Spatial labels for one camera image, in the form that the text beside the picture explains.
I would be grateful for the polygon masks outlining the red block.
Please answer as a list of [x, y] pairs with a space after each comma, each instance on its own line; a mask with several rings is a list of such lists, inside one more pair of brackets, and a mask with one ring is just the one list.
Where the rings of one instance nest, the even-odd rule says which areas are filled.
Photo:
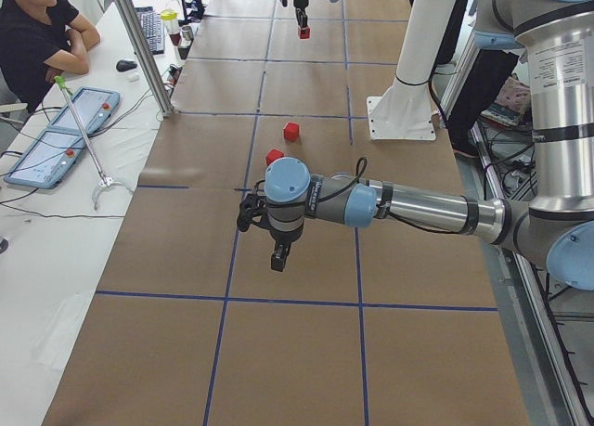
[[299, 37], [301, 39], [309, 39], [310, 38], [310, 27], [302, 27], [299, 29]]
[[267, 166], [271, 165], [274, 161], [284, 158], [285, 154], [283, 151], [276, 148], [270, 149], [265, 155], [265, 163]]
[[300, 125], [295, 122], [287, 122], [283, 128], [284, 139], [289, 142], [295, 142], [300, 136]]

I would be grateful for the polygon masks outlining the brown paper table cover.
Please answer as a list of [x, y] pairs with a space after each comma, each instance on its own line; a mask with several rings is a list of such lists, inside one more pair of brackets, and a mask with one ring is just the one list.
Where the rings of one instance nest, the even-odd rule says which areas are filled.
[[[525, 425], [479, 243], [394, 220], [307, 220], [283, 272], [236, 229], [276, 148], [459, 195], [445, 131], [369, 137], [408, 0], [212, 0], [44, 422]], [[284, 139], [287, 122], [300, 125]]]

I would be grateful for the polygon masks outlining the metal cup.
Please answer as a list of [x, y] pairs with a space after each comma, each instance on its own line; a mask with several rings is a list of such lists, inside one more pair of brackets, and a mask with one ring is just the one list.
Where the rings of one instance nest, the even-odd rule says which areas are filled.
[[181, 38], [183, 41], [190, 43], [194, 39], [194, 32], [192, 27], [184, 25], [180, 28]]

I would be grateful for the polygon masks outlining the black keyboard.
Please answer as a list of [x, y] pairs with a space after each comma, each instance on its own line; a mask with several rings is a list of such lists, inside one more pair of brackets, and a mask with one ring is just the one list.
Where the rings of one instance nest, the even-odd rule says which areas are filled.
[[165, 51], [165, 34], [160, 15], [154, 11], [152, 6], [136, 7], [135, 11], [140, 27], [147, 39], [150, 52], [153, 55], [163, 54]]

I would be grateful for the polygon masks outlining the black computer mouse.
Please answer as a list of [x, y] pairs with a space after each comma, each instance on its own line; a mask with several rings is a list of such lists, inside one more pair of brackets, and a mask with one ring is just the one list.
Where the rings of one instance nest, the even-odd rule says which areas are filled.
[[131, 59], [120, 59], [116, 62], [115, 69], [117, 72], [131, 71], [137, 67], [137, 63]]

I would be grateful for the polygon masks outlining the grabber reach tool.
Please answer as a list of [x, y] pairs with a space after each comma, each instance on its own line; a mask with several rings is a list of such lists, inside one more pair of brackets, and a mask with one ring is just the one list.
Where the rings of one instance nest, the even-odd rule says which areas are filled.
[[112, 187], [123, 187], [131, 195], [133, 195], [134, 190], [132, 189], [132, 187], [129, 184], [125, 183], [124, 181], [122, 181], [120, 179], [113, 178], [111, 176], [106, 175], [106, 173], [101, 165], [101, 162], [99, 161], [96, 153], [94, 152], [94, 150], [92, 148], [92, 145], [89, 140], [88, 134], [86, 132], [85, 126], [83, 124], [82, 118], [80, 117], [78, 110], [74, 107], [74, 104], [71, 100], [71, 92], [69, 91], [64, 78], [60, 75], [57, 75], [54, 77], [54, 79], [55, 79], [55, 83], [58, 85], [59, 90], [61, 91], [62, 95], [64, 96], [65, 102], [71, 112], [72, 118], [74, 119], [74, 121], [81, 133], [86, 150], [88, 151], [88, 153], [89, 153], [89, 155], [97, 169], [97, 173], [99, 175], [99, 184], [94, 188], [94, 190], [92, 192], [92, 203], [93, 203], [94, 210], [95, 211], [98, 210], [100, 194], [103, 191], [110, 190]]

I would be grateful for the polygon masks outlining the upper teach pendant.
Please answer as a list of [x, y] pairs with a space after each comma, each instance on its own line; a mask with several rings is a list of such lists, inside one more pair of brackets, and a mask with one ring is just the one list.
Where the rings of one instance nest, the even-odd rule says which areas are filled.
[[[81, 118], [86, 133], [92, 135], [104, 125], [116, 110], [119, 106], [120, 98], [121, 95], [115, 91], [80, 87], [71, 96], [71, 101]], [[68, 134], [80, 133], [79, 127], [67, 104], [49, 122], [47, 128], [56, 129], [59, 132]]]

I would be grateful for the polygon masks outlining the teach pendant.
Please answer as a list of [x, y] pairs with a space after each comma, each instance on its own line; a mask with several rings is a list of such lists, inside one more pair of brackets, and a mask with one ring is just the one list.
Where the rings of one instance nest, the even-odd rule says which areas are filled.
[[[71, 101], [81, 118], [86, 133], [92, 135], [104, 125], [116, 110], [119, 106], [120, 98], [121, 95], [115, 91], [80, 87], [71, 96]], [[67, 104], [49, 122], [47, 128], [56, 129], [59, 132], [68, 134], [80, 133], [79, 127]]]
[[11, 185], [50, 189], [60, 182], [84, 149], [81, 135], [44, 130], [4, 175]]

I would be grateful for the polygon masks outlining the stack of cloth books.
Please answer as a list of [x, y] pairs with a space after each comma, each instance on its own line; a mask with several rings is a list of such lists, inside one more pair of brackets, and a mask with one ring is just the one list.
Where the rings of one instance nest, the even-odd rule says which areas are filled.
[[528, 85], [513, 73], [507, 78], [495, 100], [481, 112], [481, 116], [508, 127], [517, 126], [530, 108]]

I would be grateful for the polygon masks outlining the lower teach pendant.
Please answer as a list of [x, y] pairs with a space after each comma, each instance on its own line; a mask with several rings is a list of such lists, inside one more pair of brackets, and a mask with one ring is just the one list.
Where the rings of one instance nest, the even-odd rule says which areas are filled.
[[50, 189], [60, 182], [84, 149], [81, 135], [44, 130], [4, 175], [11, 185]]

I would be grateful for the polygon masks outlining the seated person black shirt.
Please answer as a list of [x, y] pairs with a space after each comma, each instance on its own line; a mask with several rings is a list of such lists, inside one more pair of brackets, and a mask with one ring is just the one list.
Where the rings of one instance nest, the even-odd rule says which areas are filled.
[[96, 26], [68, 0], [2, 0], [1, 72], [33, 112], [62, 73], [89, 72]]

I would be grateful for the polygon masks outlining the aluminium frame post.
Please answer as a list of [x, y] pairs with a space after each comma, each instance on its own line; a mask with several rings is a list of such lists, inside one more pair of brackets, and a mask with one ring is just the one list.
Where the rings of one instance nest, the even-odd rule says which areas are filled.
[[158, 108], [163, 117], [168, 117], [174, 111], [171, 99], [163, 84], [161, 74], [149, 50], [147, 38], [137, 18], [132, 0], [113, 0], [122, 18], [124, 28], [129, 36], [132, 47], [138, 58], [140, 67], [145, 74], [150, 91], [156, 99]]

